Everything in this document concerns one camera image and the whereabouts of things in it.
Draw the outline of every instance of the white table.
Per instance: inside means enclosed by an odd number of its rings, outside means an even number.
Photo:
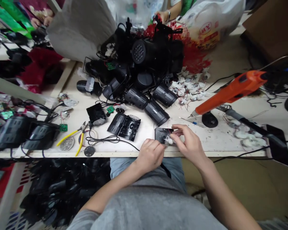
[[[250,69],[250,64],[247,60],[248,52],[239,38],[240,34],[244,31],[242,26],[238,27],[231,35],[227,38],[225,42],[222,42],[217,45],[217,47],[210,51],[208,57],[212,59],[212,64],[210,67],[211,78],[208,80],[207,87],[215,82],[219,78],[223,78],[229,75],[232,75],[236,72],[245,72]],[[258,66],[256,60],[253,60],[255,66]],[[73,99],[79,101],[79,104],[74,107],[73,111],[70,114],[70,118],[65,120],[65,123],[68,124],[68,132],[60,133],[58,139],[51,149],[45,150],[44,154],[46,157],[75,157],[75,153],[78,150],[78,137],[80,132],[77,133],[74,137],[76,143],[74,147],[68,152],[61,152],[60,149],[56,146],[56,143],[61,140],[67,134],[77,130],[84,121],[88,121],[89,117],[86,112],[86,108],[95,104],[95,101],[98,100],[96,96],[89,97],[85,94],[80,93],[76,88],[76,83],[79,80],[82,80],[77,74],[77,68],[82,67],[82,63],[78,63],[78,66],[75,68],[73,75],[70,77],[66,86],[63,89],[64,93],[67,93]],[[216,83],[213,87],[209,89],[209,92],[213,92],[218,89],[220,86],[228,82],[230,79],[221,80]],[[246,118],[251,118],[263,111],[266,111],[264,114],[257,116],[253,121],[259,124],[270,124],[282,129],[286,134],[286,139],[288,140],[288,112],[284,109],[284,104],[278,104],[276,108],[272,108],[266,102],[266,97],[260,98],[242,98],[232,104],[233,109],[238,113],[242,114]],[[284,99],[277,99],[276,102],[284,102]],[[218,118],[219,125],[216,128],[201,128],[195,126],[187,121],[179,119],[178,117],[187,118],[190,113],[202,103],[203,101],[194,101],[189,104],[189,109],[183,106],[180,108],[178,101],[175,105],[172,105],[170,108],[167,108],[165,111],[170,115],[170,119],[163,124],[161,127],[170,128],[172,124],[186,124],[188,125],[201,139],[205,153],[209,157],[225,157],[225,156],[237,156],[246,151],[252,151],[252,148],[243,148],[241,146],[240,140],[233,136],[233,131],[222,118],[222,112],[214,109],[212,113]],[[111,133],[107,132],[112,119],[114,118],[116,112],[111,114],[107,122],[99,127],[94,127],[98,132],[99,138],[105,138],[110,136]],[[141,119],[141,124],[136,135],[134,142],[131,142],[138,149],[141,147],[142,143],[146,138],[154,139],[154,129],[156,125],[152,120],[146,115],[142,110],[137,109],[135,106],[128,105],[125,112],[127,115],[135,115]],[[193,118],[191,121],[196,121],[201,123],[201,117],[197,117],[196,120]],[[60,120],[56,119],[54,123],[60,124]],[[136,157],[138,151],[132,146],[120,142],[117,144],[105,142],[99,143],[95,146],[96,153],[94,157]],[[84,155],[84,147],[79,153],[78,157],[86,157]],[[166,149],[166,157],[178,157],[181,156],[181,153],[176,147],[169,147]],[[9,157],[9,154],[0,153],[0,157]],[[18,150],[14,157],[23,157],[24,154]],[[34,151],[30,154],[32,157],[42,157],[41,151]],[[255,152],[246,156],[252,157],[262,157],[265,156],[264,151]]]

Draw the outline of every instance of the round metal disc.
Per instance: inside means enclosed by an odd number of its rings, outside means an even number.
[[[75,144],[75,139],[70,136],[68,138],[66,138],[61,144],[60,144],[60,150],[61,151],[68,151],[71,150],[71,148],[74,146]]]
[[[95,153],[95,148],[93,146],[88,146],[84,149],[84,155],[87,157],[93,156]]]

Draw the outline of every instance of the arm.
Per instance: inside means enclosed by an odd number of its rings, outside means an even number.
[[[116,178],[99,189],[80,209],[102,213],[109,200],[122,188],[136,182],[144,174],[156,169],[162,163],[164,145],[159,141],[146,139],[141,146],[138,158]]]
[[[176,3],[170,9],[168,9],[171,12],[171,16],[170,16],[168,21],[171,21],[171,20],[174,20],[175,18],[177,18],[181,13],[181,9],[182,9],[182,1]],[[156,14],[160,14],[160,17],[162,19],[163,24],[167,23],[167,19],[169,17],[168,11],[157,11]]]
[[[181,153],[199,170],[215,217],[229,230],[261,229],[254,218],[230,191],[213,162],[205,155],[199,137],[186,125],[171,134]],[[184,135],[183,143],[179,136]]]

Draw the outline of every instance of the red fabric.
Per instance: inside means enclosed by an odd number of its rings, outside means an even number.
[[[144,31],[144,37],[153,37],[155,33],[156,24],[150,24],[148,28]],[[173,34],[173,40],[182,40],[184,44],[184,59],[183,66],[187,67],[187,70],[192,73],[201,73],[203,68],[211,65],[211,60],[205,58],[207,52],[201,51],[198,47],[199,44],[190,38],[190,34],[186,25],[178,24],[176,21],[170,23],[170,27],[173,30],[182,28],[182,34]]]
[[[32,63],[25,67],[25,71],[18,76],[25,85],[28,86],[28,90],[33,93],[41,93],[43,78],[47,69],[63,58],[53,50],[34,48],[28,56],[32,59]]]
[[[12,170],[13,170],[13,167],[14,167],[14,164],[12,164],[10,167],[7,167],[7,168],[1,168],[0,170],[1,171],[5,171],[1,180],[0,180],[0,198],[3,197],[3,194],[5,192],[5,189],[6,189],[6,186],[7,186],[7,183],[9,182],[9,179],[10,179],[10,176],[11,176],[11,173],[12,173]],[[20,186],[18,189],[17,189],[17,193],[21,192],[23,189],[23,186]]]

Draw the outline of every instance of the yellow-handled pliers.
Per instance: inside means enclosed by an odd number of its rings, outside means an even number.
[[[80,130],[82,130],[82,133],[81,133],[81,140],[80,140],[80,146],[79,146],[79,149],[76,153],[75,156],[78,156],[81,148],[82,148],[82,144],[83,144],[83,138],[84,138],[84,132],[85,132],[85,129],[86,127],[89,125],[89,123],[85,124],[85,122],[83,122],[83,125],[77,129],[76,131],[72,132],[71,134],[67,135],[66,137],[64,137],[62,140],[60,140],[60,142],[57,144],[57,146],[59,146],[65,139],[69,138],[70,136],[74,135],[75,133],[79,132]]]

